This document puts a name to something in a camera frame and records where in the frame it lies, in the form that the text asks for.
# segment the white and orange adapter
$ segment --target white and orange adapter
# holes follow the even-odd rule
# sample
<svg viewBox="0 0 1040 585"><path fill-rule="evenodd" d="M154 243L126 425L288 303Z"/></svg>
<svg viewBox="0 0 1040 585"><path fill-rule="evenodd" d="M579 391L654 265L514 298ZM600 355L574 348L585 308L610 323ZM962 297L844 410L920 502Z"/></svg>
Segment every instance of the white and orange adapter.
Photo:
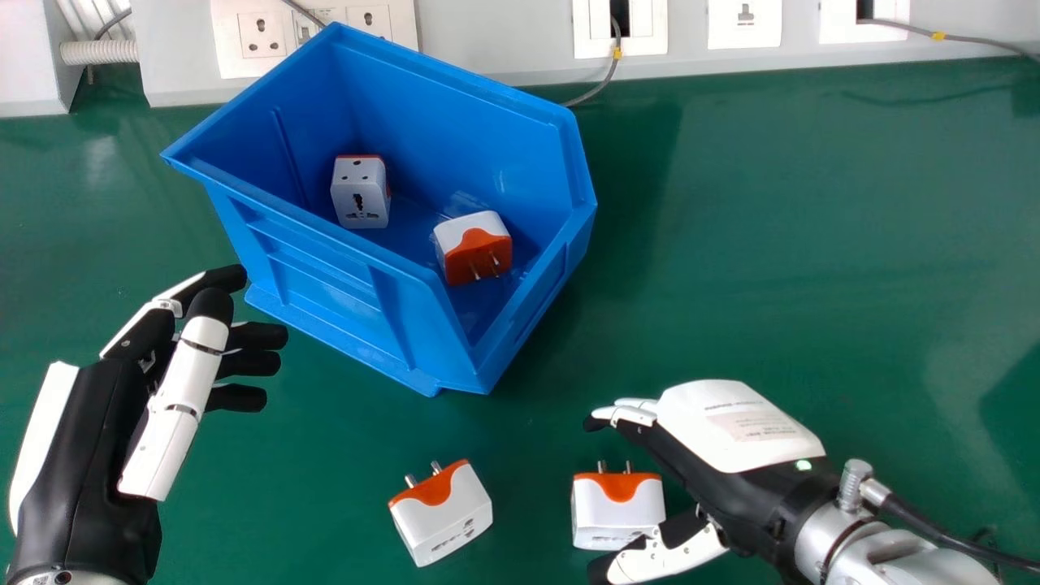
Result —
<svg viewBox="0 0 1040 585"><path fill-rule="evenodd" d="M437 259L451 286L499 277L513 268L513 237L494 211L478 211L434 228Z"/></svg>
<svg viewBox="0 0 1040 585"><path fill-rule="evenodd" d="M620 551L665 522L665 491L657 474L609 474L600 461L596 473L577 474L571 489L574 546Z"/></svg>
<svg viewBox="0 0 1040 585"><path fill-rule="evenodd" d="M390 500L390 515L416 566L437 562L491 527L491 498L469 461L441 468L416 483L405 476L409 488Z"/></svg>

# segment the green table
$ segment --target green table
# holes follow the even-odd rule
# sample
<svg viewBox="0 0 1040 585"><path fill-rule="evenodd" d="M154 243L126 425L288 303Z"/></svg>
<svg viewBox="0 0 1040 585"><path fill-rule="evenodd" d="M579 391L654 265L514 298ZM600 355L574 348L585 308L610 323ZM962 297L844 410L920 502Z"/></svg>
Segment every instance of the green table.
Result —
<svg viewBox="0 0 1040 585"><path fill-rule="evenodd" d="M132 70L98 78L72 116L0 121L4 473L49 361L87 363L146 299L235 260L202 186L158 157L212 108L152 110ZM1040 556L1040 70L626 82L578 119L592 246L495 392L424 399L293 335L265 412L202 426L154 583L581 583L595 554L570 546L571 475L650 466L581 419L712 377L958 533L995 524L1004 549ZM386 502L406 473L463 457L495 525L417 569ZM672 512L690 504L668 489ZM4 530L0 558L11 546ZM728 557L675 581L779 580Z"/></svg>

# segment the white adapter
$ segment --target white adapter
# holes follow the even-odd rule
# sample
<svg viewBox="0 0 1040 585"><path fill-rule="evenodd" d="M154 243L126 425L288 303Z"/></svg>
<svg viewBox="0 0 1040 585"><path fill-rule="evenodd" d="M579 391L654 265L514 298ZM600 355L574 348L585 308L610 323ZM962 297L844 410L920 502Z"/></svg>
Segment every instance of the white adapter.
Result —
<svg viewBox="0 0 1040 585"><path fill-rule="evenodd" d="M332 172L332 204L346 229L385 228L390 221L387 168L375 155L336 157Z"/></svg>
<svg viewBox="0 0 1040 585"><path fill-rule="evenodd" d="M390 501L390 515L416 566L435 563L491 527L491 498L469 461L444 469L434 461L434 475Z"/></svg>
<svg viewBox="0 0 1040 585"><path fill-rule="evenodd" d="M513 268L513 236L494 211L478 211L434 228L437 259L451 286L498 278Z"/></svg>
<svg viewBox="0 0 1040 585"><path fill-rule="evenodd" d="M571 488L574 546L587 551L620 551L665 522L665 490L657 474L577 474Z"/></svg>

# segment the blue plastic bin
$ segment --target blue plastic bin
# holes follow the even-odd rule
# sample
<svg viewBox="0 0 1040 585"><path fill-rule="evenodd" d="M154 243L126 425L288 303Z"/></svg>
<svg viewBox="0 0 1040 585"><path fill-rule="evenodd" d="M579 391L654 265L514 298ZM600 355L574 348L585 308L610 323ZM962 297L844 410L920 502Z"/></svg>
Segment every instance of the blue plastic bin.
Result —
<svg viewBox="0 0 1040 585"><path fill-rule="evenodd" d="M379 154L390 226L347 231L341 154ZM251 305L425 396L488 393L584 256L596 210L566 108L342 25L162 153L202 181ZM493 209L500 279L448 287L434 226Z"/></svg>

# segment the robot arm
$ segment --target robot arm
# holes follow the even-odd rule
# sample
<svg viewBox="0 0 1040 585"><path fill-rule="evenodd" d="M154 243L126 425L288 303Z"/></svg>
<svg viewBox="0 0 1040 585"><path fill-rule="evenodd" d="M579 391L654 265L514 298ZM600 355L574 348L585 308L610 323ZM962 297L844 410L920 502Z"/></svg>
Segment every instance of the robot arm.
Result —
<svg viewBox="0 0 1040 585"><path fill-rule="evenodd" d="M284 327L232 325L241 266L201 273L146 304L86 367L51 365L26 430L8 513L5 583L142 585L166 497L206 411L255 412L266 393L213 385L272 375ZM185 317L180 334L176 321Z"/></svg>
<svg viewBox="0 0 1040 585"><path fill-rule="evenodd" d="M659 400L621 399L594 410L584 427L617 429L698 503L593 561L591 583L651 581L732 550L763 558L785 583L996 585L971 555L1008 557L937 538L940 532L920 529L927 523L918 532L946 549L889 528L876 514L898 512L901 501L872 478L868 465L853 460L839 476L815 435L740 382L690 382ZM901 517L914 526L908 514ZM1010 560L1020 568L1031 563Z"/></svg>

